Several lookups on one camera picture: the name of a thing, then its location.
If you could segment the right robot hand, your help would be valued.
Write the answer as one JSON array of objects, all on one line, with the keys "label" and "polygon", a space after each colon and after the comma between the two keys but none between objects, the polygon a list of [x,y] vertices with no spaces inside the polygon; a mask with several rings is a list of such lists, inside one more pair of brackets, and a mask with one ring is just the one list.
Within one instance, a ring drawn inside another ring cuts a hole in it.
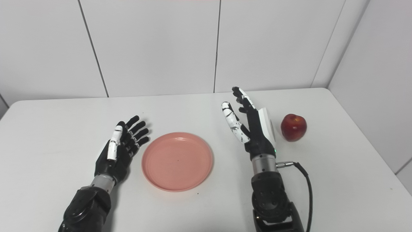
[{"label": "right robot hand", "polygon": [[257,109],[250,97],[239,87],[232,87],[237,103],[241,105],[239,112],[244,113],[248,126],[240,121],[231,104],[222,103],[222,112],[235,137],[244,144],[250,158],[267,154],[276,157],[275,139],[271,120],[265,108]]}]

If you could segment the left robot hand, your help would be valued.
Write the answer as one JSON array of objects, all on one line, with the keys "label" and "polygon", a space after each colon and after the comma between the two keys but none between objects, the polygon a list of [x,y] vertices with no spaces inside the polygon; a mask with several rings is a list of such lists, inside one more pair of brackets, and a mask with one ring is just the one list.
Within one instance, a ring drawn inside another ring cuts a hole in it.
[{"label": "left robot hand", "polygon": [[148,134],[146,122],[138,115],[126,123],[118,122],[96,161],[94,175],[107,175],[115,184],[122,182],[128,175],[133,157],[150,141]]}]

